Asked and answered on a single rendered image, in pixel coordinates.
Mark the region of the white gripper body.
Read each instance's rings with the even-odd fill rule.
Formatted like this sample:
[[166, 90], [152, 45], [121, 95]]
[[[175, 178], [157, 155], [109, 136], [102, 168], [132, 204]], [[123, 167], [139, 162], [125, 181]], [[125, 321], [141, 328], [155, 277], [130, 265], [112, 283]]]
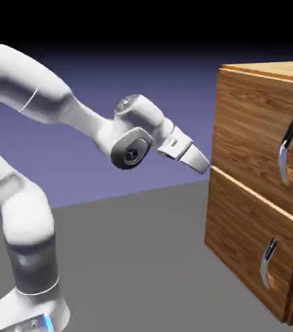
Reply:
[[209, 160], [194, 144], [187, 149], [180, 161], [199, 174], [204, 174], [210, 166]]

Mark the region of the wooden cabinet door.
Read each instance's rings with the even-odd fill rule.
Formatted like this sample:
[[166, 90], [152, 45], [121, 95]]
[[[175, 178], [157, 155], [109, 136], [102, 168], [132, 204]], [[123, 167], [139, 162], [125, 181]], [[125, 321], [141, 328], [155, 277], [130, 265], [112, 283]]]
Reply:
[[293, 140], [283, 185], [279, 146], [293, 119], [293, 75], [218, 70], [212, 164], [293, 215]]
[[[268, 266], [270, 288], [260, 276], [261, 258], [278, 240]], [[205, 244], [281, 321], [293, 299], [293, 216], [218, 167], [210, 170]]]

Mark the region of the wooden cabinet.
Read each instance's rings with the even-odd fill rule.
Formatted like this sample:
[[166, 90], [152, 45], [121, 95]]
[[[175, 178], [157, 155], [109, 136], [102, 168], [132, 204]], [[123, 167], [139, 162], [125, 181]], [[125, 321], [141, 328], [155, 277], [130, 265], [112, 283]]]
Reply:
[[205, 244], [293, 325], [293, 62], [218, 70]]

